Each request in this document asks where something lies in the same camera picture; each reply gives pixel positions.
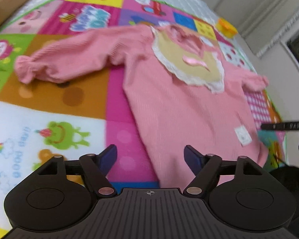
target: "blue square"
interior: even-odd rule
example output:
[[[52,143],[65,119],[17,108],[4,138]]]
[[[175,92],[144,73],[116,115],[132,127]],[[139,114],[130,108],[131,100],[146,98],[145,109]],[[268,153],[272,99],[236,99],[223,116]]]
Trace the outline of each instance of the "blue square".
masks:
[[[197,31],[195,22],[193,19],[186,17],[182,14],[176,13],[176,12],[174,12],[174,18],[175,18],[176,23],[178,23],[184,27],[190,28],[194,31]]]
[[[111,182],[117,193],[120,194],[123,188],[158,189],[158,182]]]

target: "orange toy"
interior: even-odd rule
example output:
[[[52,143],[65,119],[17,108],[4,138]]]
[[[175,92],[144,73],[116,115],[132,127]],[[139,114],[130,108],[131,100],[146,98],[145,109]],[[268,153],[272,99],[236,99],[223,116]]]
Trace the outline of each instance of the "orange toy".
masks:
[[[233,38],[238,33],[237,29],[223,18],[218,19],[216,29],[227,38]]]

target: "cartoon frog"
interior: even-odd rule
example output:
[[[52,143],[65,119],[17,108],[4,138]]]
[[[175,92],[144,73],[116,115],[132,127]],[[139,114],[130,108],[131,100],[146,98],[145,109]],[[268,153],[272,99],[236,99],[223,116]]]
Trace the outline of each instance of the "cartoon frog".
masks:
[[[90,132],[80,132],[80,128],[74,128],[68,122],[54,122],[48,124],[48,128],[43,130],[36,130],[41,136],[45,137],[44,143],[51,145],[59,150],[67,150],[71,146],[78,149],[78,145],[89,146],[90,143],[85,141],[84,138],[90,135]],[[74,137],[78,134],[80,140],[74,141]]]

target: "colorful play mat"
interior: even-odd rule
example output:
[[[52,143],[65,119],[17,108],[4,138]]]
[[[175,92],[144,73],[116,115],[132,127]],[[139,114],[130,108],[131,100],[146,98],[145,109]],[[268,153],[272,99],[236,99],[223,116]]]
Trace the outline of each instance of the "colorful play mat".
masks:
[[[108,179],[118,191],[159,186],[123,93],[123,66],[62,84],[35,80],[26,86],[13,72],[16,57],[92,28],[170,23],[199,32],[204,42],[221,48],[226,60],[253,69],[213,26],[154,0],[50,0],[0,30],[0,236],[11,228],[5,195],[55,154],[74,160],[115,144],[118,159]],[[265,91],[246,93],[246,100],[258,129],[261,122],[280,120]],[[276,168],[277,157],[285,159],[285,134],[259,136],[269,148],[265,168]],[[80,177],[69,179],[81,182]]]

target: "pink long-sleeve top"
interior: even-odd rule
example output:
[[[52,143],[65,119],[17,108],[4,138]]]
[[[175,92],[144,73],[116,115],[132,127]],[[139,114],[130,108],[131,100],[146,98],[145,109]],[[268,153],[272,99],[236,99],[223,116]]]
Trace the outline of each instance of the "pink long-sleeve top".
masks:
[[[197,45],[197,37],[178,26],[158,30],[168,35],[173,31],[174,36],[176,31],[178,38],[171,39],[185,50],[198,55],[206,50],[205,45]],[[184,161],[185,145],[224,160],[248,156],[263,166],[268,151],[258,140],[243,90],[263,90],[267,78],[230,64],[218,51],[224,70],[223,92],[188,85],[155,56],[154,39],[146,25],[94,29],[57,41],[31,57],[19,56],[15,72],[23,83],[34,78],[62,83],[100,70],[108,61],[124,64],[123,89],[161,187],[184,189],[194,178]],[[240,126],[252,138],[248,145],[243,146],[235,132]]]

